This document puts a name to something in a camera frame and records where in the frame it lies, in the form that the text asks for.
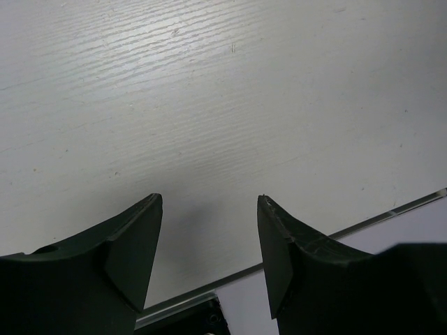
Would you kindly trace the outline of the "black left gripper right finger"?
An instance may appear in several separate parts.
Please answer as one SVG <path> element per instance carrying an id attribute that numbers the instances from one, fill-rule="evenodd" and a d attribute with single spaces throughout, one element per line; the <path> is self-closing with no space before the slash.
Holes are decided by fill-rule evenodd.
<path id="1" fill-rule="evenodd" d="M 257 202 L 270 312 L 280 334 L 445 334 L 446 245 L 378 254 L 344 245 Z"/>

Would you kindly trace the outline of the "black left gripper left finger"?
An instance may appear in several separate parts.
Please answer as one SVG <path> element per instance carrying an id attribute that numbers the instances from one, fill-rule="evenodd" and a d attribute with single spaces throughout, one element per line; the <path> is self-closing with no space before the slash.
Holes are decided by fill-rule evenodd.
<path id="1" fill-rule="evenodd" d="M 132 334 L 145 306 L 163 200 L 30 254 L 1 258 L 2 334 Z"/>

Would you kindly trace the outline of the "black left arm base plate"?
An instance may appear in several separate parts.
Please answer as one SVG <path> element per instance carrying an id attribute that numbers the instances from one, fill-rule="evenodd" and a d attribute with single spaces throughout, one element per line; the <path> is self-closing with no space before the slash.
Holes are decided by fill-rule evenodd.
<path id="1" fill-rule="evenodd" d="M 138 325 L 134 334 L 227 334 L 228 323 L 216 297 L 208 299 L 182 311 L 171 313 L 158 320 Z"/>

